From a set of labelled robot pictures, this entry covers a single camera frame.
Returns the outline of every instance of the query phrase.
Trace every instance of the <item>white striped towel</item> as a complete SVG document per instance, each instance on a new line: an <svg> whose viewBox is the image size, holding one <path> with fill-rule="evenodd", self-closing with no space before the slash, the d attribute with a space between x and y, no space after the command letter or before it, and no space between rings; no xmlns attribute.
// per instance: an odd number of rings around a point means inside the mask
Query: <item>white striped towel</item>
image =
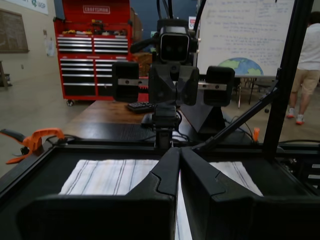
<svg viewBox="0 0 320 240"><path fill-rule="evenodd" d="M64 183L61 195L126 195L138 185L158 163L157 160L80 160ZM226 176L262 196L241 162L211 163ZM192 240L182 194L178 187L176 240Z"/></svg>

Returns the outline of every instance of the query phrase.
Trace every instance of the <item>whiteboard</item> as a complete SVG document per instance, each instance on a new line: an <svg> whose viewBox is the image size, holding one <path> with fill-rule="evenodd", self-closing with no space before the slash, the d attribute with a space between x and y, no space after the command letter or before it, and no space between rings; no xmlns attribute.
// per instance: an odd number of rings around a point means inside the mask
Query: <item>whiteboard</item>
<svg viewBox="0 0 320 240"><path fill-rule="evenodd" d="M237 77L275 77L295 0L207 0L197 67L231 67Z"/></svg>

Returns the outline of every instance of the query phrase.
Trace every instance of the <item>table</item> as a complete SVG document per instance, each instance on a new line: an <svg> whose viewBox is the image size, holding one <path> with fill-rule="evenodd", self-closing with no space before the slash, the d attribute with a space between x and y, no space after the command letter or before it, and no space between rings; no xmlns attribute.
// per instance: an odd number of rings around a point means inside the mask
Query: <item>table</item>
<svg viewBox="0 0 320 240"><path fill-rule="evenodd" d="M123 102L95 101L69 122L63 128L63 132L85 139L116 141L136 141L153 136L155 133L151 129L140 126L145 114L135 114L129 111L126 105L127 103ZM192 140L206 140L206 138L199 138L183 114L179 130ZM250 139L241 131L234 132L224 141L228 144L249 144L249 142Z"/></svg>
<svg viewBox="0 0 320 240"><path fill-rule="evenodd" d="M1 79L2 79L2 83L4 86L5 90L8 90L8 83L6 80L6 75L5 75L5 71L4 68L2 67L2 61L0 60L0 75L1 75Z"/></svg>

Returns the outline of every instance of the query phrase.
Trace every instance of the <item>concrete floor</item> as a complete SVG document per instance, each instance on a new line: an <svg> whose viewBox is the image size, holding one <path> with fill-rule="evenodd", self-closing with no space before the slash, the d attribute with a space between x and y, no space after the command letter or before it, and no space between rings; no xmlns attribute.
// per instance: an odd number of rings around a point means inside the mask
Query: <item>concrete floor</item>
<svg viewBox="0 0 320 240"><path fill-rule="evenodd" d="M255 103L258 102L264 92L258 92L258 89L253 90L251 105L249 105L250 89L242 89L241 93L241 105L238 109L238 97L233 95L232 101L228 107L223 108L223 112L233 118L234 116L241 116L248 109L250 109ZM295 108L296 113L299 111L300 94ZM265 139L267 124L269 120L269 113L265 113L265 110L260 111L248 122L248 126L252 132L254 128L260 128L259 142L263 142ZM305 124L302 126L296 125L296 119L285 119L280 141L296 140L296 139L310 139L320 140L320 88L315 90L314 95L311 98L310 105L304 114Z"/></svg>
<svg viewBox="0 0 320 240"><path fill-rule="evenodd" d="M8 91L0 87L0 129L30 136L43 128L63 128L90 102L68 107L63 99L59 74L48 74L13 83ZM21 146L0 134L0 177L15 165L5 163L20 154Z"/></svg>
<svg viewBox="0 0 320 240"><path fill-rule="evenodd" d="M26 136L30 136L35 130L42 128L63 128L90 105L90 102L78 102L74 106L68 107L66 100L62 97L58 74L24 79L14 82L13 85L9 91L0 88L0 129L15 130ZM223 111L232 118L241 116L258 101L262 94L254 90L252 103L249 105L250 91L244 89L241 94L240 109L238 109L237 97L233 96L231 104ZM319 103L320 89L318 88L305 114L305 125L297 126L294 119L286 119L280 140L320 140ZM263 110L248 121L252 131L255 127L260 128L260 142L264 140L268 118L269 114ZM0 177L15 166L5 163L14 158L12 154L19 153L19 144L9 137L0 135Z"/></svg>

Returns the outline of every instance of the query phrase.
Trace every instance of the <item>globe map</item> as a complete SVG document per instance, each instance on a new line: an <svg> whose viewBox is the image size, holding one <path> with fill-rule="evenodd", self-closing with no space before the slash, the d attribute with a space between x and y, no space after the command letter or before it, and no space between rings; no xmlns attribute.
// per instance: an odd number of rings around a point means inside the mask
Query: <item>globe map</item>
<svg viewBox="0 0 320 240"><path fill-rule="evenodd" d="M235 75L240 76L263 76L264 71L261 67L254 61L244 58L236 57L230 58L219 64L220 67L229 67L235 71Z"/></svg>

